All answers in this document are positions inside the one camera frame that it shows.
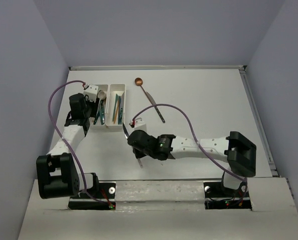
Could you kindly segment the teal plastic spoon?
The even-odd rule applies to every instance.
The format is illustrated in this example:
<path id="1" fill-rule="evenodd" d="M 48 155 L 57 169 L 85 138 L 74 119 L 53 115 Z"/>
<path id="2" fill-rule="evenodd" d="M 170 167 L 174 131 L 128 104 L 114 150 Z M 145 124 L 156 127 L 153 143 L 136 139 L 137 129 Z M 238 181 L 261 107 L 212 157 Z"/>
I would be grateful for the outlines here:
<path id="1" fill-rule="evenodd" d="M 97 123 L 97 120 L 100 117 L 100 111 L 101 111 L 101 100 L 99 101 L 99 104 L 98 104 L 97 113 L 94 118 L 93 125 L 95 125 Z"/>

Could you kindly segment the silver spoon green handle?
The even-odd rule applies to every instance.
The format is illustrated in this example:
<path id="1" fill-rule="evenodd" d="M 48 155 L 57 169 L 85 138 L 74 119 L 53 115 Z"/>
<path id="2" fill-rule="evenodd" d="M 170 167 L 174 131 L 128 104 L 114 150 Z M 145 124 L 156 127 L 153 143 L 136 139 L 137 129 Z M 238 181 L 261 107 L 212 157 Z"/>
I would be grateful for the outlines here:
<path id="1" fill-rule="evenodd" d="M 104 125 L 105 124 L 105 100 L 102 100 L 101 101 L 101 104 L 100 104 L 100 118 L 101 118 L 101 125 Z"/>

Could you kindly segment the beige plastic spoon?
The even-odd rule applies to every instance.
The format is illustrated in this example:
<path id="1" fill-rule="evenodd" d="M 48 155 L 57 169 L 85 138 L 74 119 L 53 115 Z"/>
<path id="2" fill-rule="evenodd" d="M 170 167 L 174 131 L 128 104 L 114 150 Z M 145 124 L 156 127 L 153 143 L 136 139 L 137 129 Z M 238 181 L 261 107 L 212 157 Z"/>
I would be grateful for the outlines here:
<path id="1" fill-rule="evenodd" d="M 104 100 L 106 99 L 106 97 L 107 97 L 107 94 L 106 94 L 104 91 L 102 91 L 102 90 L 100 90 L 100 91 L 98 92 L 98 94 L 97 94 L 97 98 L 98 98 L 100 101 L 104 101 Z"/>

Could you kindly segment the steel knife pink handle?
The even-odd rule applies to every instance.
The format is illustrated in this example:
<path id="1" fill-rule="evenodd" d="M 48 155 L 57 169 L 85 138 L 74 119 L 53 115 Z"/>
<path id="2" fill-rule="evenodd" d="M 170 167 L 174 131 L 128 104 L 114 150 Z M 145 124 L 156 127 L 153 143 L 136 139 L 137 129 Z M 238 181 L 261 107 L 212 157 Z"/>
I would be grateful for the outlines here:
<path id="1" fill-rule="evenodd" d="M 129 134 L 128 134 L 127 128 L 125 127 L 124 123 L 122 123 L 122 128 L 123 128 L 123 132 L 124 132 L 124 135 L 125 135 L 126 139 L 128 139 Z M 137 158 L 137 162 L 138 162 L 140 168 L 142 169 L 143 165 L 142 165 L 142 162 L 139 158 Z"/>

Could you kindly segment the orange plastic knife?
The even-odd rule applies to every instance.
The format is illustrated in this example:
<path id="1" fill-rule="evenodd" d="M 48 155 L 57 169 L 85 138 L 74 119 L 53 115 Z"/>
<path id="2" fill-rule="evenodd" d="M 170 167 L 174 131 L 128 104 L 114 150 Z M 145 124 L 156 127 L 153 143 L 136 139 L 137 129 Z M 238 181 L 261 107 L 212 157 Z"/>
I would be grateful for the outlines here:
<path id="1" fill-rule="evenodd" d="M 119 96 L 119 101 L 118 101 L 118 104 L 117 104 L 116 112 L 115 112 L 115 114 L 113 114 L 113 123 L 114 123 L 114 124 L 116 123 L 116 120 L 117 120 L 118 115 L 119 115 L 120 99 L 121 99 L 121 96 Z"/>

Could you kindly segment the blue plastic knife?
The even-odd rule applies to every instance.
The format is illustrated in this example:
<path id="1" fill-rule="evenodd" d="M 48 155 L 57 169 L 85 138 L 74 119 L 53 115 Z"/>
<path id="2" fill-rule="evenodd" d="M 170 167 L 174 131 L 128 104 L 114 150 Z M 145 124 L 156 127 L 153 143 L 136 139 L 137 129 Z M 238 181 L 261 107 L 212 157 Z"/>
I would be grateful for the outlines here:
<path id="1" fill-rule="evenodd" d="M 124 98 L 125 98 L 125 94 L 121 95 L 121 99 L 120 99 L 120 105 L 119 105 L 119 115 L 118 115 L 118 124 L 122 124 L 122 118 L 123 118 L 123 110 L 124 110 Z"/>

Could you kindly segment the steel knife green handle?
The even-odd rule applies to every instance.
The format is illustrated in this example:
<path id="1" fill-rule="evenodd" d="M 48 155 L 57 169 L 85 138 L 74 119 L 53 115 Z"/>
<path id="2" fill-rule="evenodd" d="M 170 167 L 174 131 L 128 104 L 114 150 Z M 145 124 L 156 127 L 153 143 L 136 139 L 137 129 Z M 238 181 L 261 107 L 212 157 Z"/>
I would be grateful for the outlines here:
<path id="1" fill-rule="evenodd" d="M 125 92 L 123 92 L 121 95 L 120 109 L 124 108 L 124 101 L 125 101 Z"/>

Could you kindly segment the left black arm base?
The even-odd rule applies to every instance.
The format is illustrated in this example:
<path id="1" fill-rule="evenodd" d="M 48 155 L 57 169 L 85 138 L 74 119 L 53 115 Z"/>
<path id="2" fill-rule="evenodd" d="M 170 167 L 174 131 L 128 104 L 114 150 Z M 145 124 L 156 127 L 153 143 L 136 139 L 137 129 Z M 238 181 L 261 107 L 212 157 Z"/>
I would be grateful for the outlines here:
<path id="1" fill-rule="evenodd" d="M 70 197 L 68 209 L 70 210 L 92 210 L 92 211 L 113 211 L 116 209 L 115 181 L 101 181 L 97 192 L 89 189 L 89 195 L 84 192 Z"/>

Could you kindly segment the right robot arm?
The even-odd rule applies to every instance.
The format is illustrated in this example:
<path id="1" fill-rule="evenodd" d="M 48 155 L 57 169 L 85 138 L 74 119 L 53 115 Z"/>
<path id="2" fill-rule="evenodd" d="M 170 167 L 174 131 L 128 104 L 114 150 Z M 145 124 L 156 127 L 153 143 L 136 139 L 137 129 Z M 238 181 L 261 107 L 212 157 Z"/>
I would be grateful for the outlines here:
<path id="1" fill-rule="evenodd" d="M 191 139 L 173 134 L 153 137 L 143 130 L 127 138 L 137 159 L 209 159 L 225 172 L 219 190 L 224 196 L 237 191 L 241 182 L 256 175 L 256 145 L 237 131 L 220 138 Z"/>

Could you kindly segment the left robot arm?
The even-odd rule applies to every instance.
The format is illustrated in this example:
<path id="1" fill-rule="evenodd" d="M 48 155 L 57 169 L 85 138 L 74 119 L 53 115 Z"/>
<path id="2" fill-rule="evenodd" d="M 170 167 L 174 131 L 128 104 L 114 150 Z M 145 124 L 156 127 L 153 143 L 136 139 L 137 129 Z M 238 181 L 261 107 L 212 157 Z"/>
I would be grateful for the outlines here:
<path id="1" fill-rule="evenodd" d="M 71 110 L 60 139 L 36 161 L 42 199 L 74 197 L 79 192 L 93 198 L 100 190 L 97 175 L 94 172 L 79 174 L 74 163 L 75 150 L 87 135 L 90 118 L 97 113 L 99 98 L 96 93 L 77 93 L 69 97 L 69 104 Z"/>

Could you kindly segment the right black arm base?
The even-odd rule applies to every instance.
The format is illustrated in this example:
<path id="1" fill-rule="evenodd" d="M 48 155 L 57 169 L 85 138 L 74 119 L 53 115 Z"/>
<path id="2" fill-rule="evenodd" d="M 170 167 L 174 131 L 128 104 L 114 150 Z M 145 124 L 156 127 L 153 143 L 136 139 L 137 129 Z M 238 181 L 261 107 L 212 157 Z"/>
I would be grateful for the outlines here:
<path id="1" fill-rule="evenodd" d="M 203 186 L 206 210 L 252 209 L 244 182 L 238 189 L 225 188 L 220 181 L 205 182 Z"/>

